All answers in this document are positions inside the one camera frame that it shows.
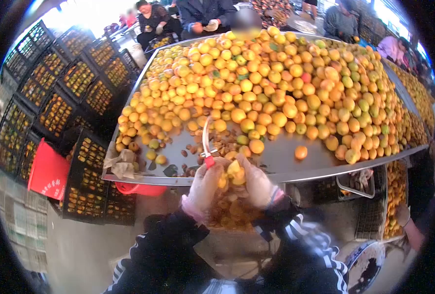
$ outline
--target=red handle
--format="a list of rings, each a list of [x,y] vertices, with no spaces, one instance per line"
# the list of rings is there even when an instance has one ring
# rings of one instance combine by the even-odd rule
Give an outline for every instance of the red handle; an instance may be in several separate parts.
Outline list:
[[[206,168],[209,169],[214,165],[214,157],[208,156],[204,158],[204,163],[206,163]]]

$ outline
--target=pink glove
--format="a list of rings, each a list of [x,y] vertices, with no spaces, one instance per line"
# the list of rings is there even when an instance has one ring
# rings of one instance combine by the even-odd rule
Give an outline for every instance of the pink glove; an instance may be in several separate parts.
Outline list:
[[[208,170],[205,164],[198,168],[190,193],[188,196],[182,196],[182,209],[187,215],[196,221],[205,220],[206,212],[211,207],[217,184],[223,172],[224,166],[218,160]]]
[[[248,200],[253,206],[266,209],[284,197],[284,192],[274,185],[260,168],[252,165],[242,153],[238,154],[236,159],[245,169],[245,188],[249,192]]]

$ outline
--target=stainless steel table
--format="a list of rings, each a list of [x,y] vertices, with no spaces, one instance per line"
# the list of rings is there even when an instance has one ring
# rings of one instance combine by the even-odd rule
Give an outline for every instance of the stainless steel table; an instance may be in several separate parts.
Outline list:
[[[307,40],[318,39],[320,37],[308,34],[297,33],[298,37],[305,37]],[[201,39],[206,39],[209,37],[196,38],[192,40],[187,40],[175,44],[169,45],[169,47],[182,45],[187,46],[191,43],[199,41]],[[137,80],[133,91],[129,95],[129,99],[126,105],[129,105],[132,99],[133,93],[139,88],[142,80],[145,78],[145,73],[150,67],[154,57],[156,56],[156,50],[149,62],[146,64],[144,70],[142,71],[139,79]],[[228,128],[239,128],[238,125],[234,124],[232,121],[227,122]],[[116,128],[115,133],[112,136],[112,141],[115,141],[118,129]],[[144,172],[147,173],[144,177],[140,179],[129,179],[123,178],[118,179],[114,174],[112,174],[108,169],[103,170],[103,179],[109,181],[118,181],[126,183],[136,183],[136,184],[151,184],[151,185],[167,185],[167,186],[190,186],[193,178],[182,178],[182,177],[167,177],[163,173],[168,164],[174,164],[178,167],[179,173],[181,171],[182,164],[186,164],[188,167],[197,166],[197,156],[191,155],[188,152],[188,157],[181,155],[181,150],[186,150],[187,144],[194,144],[191,135],[182,131],[180,135],[172,136],[173,143],[167,144],[167,146],[160,151],[167,157],[168,163],[166,166],[157,165],[157,168],[153,171],[147,170],[145,168]],[[308,148],[308,155],[303,161],[296,161],[294,158],[294,149],[298,145],[305,145]],[[403,157],[414,154],[420,150],[427,148],[427,145],[418,146],[415,148],[404,150],[394,156],[381,157],[374,160],[367,160],[362,162],[357,162],[353,165],[347,164],[345,161],[340,161],[335,158],[333,152],[327,150],[321,140],[311,141],[307,137],[294,134],[283,133],[278,136],[278,139],[274,141],[265,141],[265,150],[262,155],[257,158],[260,164],[267,166],[267,171],[269,173],[269,178],[275,183],[288,183],[297,181],[307,181],[317,178],[324,178],[328,176],[333,176],[342,173],[349,173],[364,168],[371,168],[379,165],[386,164],[388,162],[401,159]],[[141,161],[144,161],[145,150],[147,147],[141,146],[144,152],[141,153]]]

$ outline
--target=green leaf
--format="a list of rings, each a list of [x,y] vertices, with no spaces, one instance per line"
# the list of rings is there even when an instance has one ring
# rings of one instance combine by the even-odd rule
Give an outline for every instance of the green leaf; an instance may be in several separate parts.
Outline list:
[[[270,43],[270,48],[273,51],[277,51],[278,50],[278,45],[276,45],[275,43]]]
[[[248,79],[248,78],[249,78],[249,74],[248,73],[246,73],[246,74],[239,74],[238,77],[237,77],[238,80],[243,80],[243,79]]]

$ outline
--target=striped sleeve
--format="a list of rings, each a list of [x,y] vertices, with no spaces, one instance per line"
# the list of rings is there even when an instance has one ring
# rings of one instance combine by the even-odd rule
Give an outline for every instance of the striped sleeve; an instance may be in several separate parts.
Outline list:
[[[299,209],[286,207],[281,210],[282,207],[269,214],[273,230],[268,222],[254,226],[267,241],[271,239],[272,231],[281,239],[274,261],[278,266],[273,269],[277,274],[269,274],[264,279],[280,279],[279,283],[289,284],[297,293],[347,293],[344,276],[347,277],[348,268],[335,260],[339,249],[330,246],[330,236],[317,223],[304,222]]]

